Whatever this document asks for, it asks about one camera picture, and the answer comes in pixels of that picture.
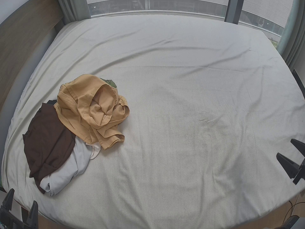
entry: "headboard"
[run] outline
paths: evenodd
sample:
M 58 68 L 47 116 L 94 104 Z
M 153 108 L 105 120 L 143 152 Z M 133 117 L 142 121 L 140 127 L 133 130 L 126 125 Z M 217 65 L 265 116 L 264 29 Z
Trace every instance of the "headboard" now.
M 18 72 L 62 17 L 58 0 L 29 0 L 0 25 L 0 111 Z

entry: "green cloth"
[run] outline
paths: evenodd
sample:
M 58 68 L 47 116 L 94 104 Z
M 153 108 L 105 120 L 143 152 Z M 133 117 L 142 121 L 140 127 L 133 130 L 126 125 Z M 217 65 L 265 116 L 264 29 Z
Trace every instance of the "green cloth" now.
M 110 86 L 116 88 L 116 84 L 113 82 L 113 80 L 104 80 L 104 79 L 102 79 L 102 80 L 104 82 L 106 82 L 107 84 L 109 84 Z

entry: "curtain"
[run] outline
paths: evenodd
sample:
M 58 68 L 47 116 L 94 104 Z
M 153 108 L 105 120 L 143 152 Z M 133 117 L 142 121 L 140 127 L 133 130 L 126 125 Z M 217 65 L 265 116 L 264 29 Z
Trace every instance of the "curtain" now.
M 292 71 L 295 68 L 299 68 L 300 63 L 304 64 L 300 58 L 305 54 L 305 0 L 299 0 L 297 17 L 294 27 L 291 32 L 291 36 L 288 40 L 286 47 L 284 48 L 281 56 L 285 60 L 289 69 Z
M 91 18 L 86 0 L 58 0 L 63 11 L 63 23 Z

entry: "bed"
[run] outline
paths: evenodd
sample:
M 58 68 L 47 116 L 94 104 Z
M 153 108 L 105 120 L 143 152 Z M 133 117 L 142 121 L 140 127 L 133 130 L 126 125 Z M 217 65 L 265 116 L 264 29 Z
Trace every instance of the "bed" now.
M 41 103 L 81 74 L 112 79 L 130 108 L 125 141 L 49 197 L 29 178 L 22 134 Z M 265 35 L 202 18 L 101 17 L 65 25 L 15 109 L 2 184 L 26 209 L 72 228 L 221 229 L 262 217 L 305 189 L 305 101 Z

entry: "mattress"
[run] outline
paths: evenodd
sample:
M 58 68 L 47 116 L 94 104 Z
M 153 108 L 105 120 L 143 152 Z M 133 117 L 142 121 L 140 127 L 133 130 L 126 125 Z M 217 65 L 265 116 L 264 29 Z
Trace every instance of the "mattress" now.
M 49 197 L 29 178 L 22 134 L 42 102 L 81 74 L 112 79 L 130 107 L 123 143 Z M 66 25 L 29 79 L 9 128 L 2 184 L 72 228 L 230 228 L 305 188 L 305 101 L 261 31 L 202 18 L 138 15 Z

